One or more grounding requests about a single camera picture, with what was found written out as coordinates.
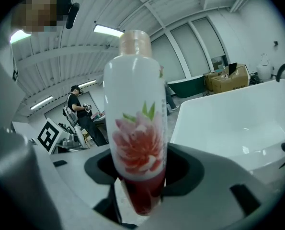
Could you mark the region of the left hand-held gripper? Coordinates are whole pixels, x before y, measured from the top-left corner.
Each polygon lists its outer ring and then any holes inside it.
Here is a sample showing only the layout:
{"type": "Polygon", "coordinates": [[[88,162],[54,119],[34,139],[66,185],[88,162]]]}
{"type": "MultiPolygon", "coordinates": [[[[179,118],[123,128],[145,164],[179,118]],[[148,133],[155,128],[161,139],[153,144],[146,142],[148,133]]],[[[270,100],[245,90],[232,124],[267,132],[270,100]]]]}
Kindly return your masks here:
{"type": "Polygon", "coordinates": [[[60,145],[64,138],[66,138],[66,131],[50,118],[47,118],[37,137],[37,141],[48,153],[54,153],[56,145],[60,145]]]}

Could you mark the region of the large cardboard box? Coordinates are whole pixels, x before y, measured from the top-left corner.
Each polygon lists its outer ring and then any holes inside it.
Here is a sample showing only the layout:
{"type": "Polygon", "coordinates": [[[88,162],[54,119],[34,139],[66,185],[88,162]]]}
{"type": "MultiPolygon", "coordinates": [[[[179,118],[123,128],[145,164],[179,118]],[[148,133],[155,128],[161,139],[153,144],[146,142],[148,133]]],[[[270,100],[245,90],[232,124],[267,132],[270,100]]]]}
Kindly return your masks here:
{"type": "Polygon", "coordinates": [[[214,77],[212,83],[214,86],[214,93],[227,92],[244,87],[248,87],[250,82],[250,75],[245,64],[238,64],[233,74],[228,75],[228,66],[222,71],[220,76],[214,77]]]}

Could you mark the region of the white window blind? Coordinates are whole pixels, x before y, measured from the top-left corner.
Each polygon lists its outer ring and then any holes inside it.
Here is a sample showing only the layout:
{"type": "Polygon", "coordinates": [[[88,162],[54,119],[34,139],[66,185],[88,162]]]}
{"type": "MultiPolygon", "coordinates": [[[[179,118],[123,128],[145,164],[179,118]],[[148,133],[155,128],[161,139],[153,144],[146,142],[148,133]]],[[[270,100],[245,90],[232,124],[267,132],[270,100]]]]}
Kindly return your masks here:
{"type": "Polygon", "coordinates": [[[226,54],[223,46],[207,18],[193,21],[201,39],[203,40],[214,68],[223,68],[227,66],[226,54]]]}
{"type": "Polygon", "coordinates": [[[153,58],[164,67],[166,82],[185,79],[179,59],[166,35],[153,41],[151,46],[153,58]]]}
{"type": "Polygon", "coordinates": [[[203,49],[188,24],[171,31],[188,66],[192,77],[203,75],[209,71],[209,65],[203,49]]]}

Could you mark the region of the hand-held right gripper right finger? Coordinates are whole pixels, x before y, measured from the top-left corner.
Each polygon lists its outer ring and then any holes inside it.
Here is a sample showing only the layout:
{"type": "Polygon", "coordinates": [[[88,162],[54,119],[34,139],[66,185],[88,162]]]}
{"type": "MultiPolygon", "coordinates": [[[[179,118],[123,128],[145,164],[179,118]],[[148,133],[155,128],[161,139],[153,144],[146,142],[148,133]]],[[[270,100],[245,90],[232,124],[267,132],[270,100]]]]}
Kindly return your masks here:
{"type": "Polygon", "coordinates": [[[271,207],[272,192],[237,163],[168,145],[162,203],[137,230],[253,230],[271,207]]]}

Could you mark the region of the pink bottle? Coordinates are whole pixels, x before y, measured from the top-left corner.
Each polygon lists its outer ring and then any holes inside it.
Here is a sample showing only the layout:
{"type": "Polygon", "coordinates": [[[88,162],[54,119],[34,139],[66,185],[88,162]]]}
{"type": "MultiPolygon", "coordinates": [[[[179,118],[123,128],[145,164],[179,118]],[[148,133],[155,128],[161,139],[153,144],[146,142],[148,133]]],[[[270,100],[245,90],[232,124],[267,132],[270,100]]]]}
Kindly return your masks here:
{"type": "Polygon", "coordinates": [[[103,75],[107,136],[125,193],[135,212],[146,216],[158,205],[165,182],[165,82],[147,33],[125,32],[119,51],[103,75]]]}

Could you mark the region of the long ceiling light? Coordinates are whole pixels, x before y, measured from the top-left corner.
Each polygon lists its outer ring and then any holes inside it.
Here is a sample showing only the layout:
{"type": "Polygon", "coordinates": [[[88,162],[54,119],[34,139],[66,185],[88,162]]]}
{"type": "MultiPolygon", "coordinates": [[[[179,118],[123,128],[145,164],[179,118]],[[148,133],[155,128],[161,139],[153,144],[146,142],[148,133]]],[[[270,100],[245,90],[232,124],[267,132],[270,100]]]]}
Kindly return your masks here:
{"type": "Polygon", "coordinates": [[[38,102],[37,104],[33,105],[32,107],[30,107],[30,110],[34,110],[34,109],[42,106],[44,103],[46,103],[52,99],[53,99],[53,96],[49,96],[49,97],[45,98],[44,100],[38,102]]]}
{"type": "Polygon", "coordinates": [[[95,33],[101,33],[101,34],[115,36],[115,37],[121,37],[124,34],[124,32],[121,32],[116,29],[106,27],[103,25],[98,25],[98,24],[95,26],[93,31],[95,33]]]}
{"type": "Polygon", "coordinates": [[[10,39],[10,43],[13,44],[17,41],[20,41],[22,39],[28,38],[30,37],[32,34],[30,33],[26,33],[23,30],[18,30],[17,32],[15,32],[10,39]]]}
{"type": "Polygon", "coordinates": [[[96,83],[96,80],[91,80],[91,81],[88,81],[88,82],[86,82],[86,83],[80,84],[78,87],[79,87],[79,88],[84,88],[84,87],[86,87],[86,86],[93,85],[93,84],[95,84],[95,83],[96,83]]]}

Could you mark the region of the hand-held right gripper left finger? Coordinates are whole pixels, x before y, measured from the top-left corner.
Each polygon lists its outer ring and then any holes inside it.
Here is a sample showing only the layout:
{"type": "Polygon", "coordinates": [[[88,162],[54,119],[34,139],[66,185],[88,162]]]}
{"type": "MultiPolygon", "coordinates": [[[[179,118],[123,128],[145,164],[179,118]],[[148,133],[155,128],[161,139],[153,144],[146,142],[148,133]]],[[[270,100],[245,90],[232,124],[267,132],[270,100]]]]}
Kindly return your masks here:
{"type": "Polygon", "coordinates": [[[95,209],[104,219],[110,220],[123,227],[124,230],[135,229],[137,225],[124,223],[117,204],[114,185],[103,185],[91,179],[84,169],[85,162],[101,152],[109,150],[109,146],[101,146],[93,149],[55,154],[51,161],[65,161],[66,164],[56,167],[62,180],[70,190],[86,203],[91,209],[95,209]]]}

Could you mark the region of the white bathtub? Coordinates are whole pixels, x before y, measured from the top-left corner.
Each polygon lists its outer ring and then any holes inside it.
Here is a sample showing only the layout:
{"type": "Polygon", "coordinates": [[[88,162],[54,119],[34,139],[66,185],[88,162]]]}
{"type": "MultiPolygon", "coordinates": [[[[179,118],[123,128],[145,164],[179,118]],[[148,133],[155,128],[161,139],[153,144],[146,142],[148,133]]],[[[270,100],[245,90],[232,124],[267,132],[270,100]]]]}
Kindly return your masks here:
{"type": "Polygon", "coordinates": [[[171,143],[226,157],[265,184],[285,180],[285,80],[185,101],[171,143]]]}

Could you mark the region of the small cardboard box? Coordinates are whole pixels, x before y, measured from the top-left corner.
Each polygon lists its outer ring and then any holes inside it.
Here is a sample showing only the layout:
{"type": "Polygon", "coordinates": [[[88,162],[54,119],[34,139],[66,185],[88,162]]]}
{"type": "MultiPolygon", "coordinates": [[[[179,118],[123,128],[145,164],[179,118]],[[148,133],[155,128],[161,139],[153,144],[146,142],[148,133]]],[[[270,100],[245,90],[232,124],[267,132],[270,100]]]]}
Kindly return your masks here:
{"type": "Polygon", "coordinates": [[[203,74],[205,86],[206,86],[206,89],[208,91],[210,91],[210,92],[215,91],[213,83],[212,83],[212,79],[214,77],[220,76],[221,74],[222,74],[222,72],[208,72],[208,73],[203,74]]]}

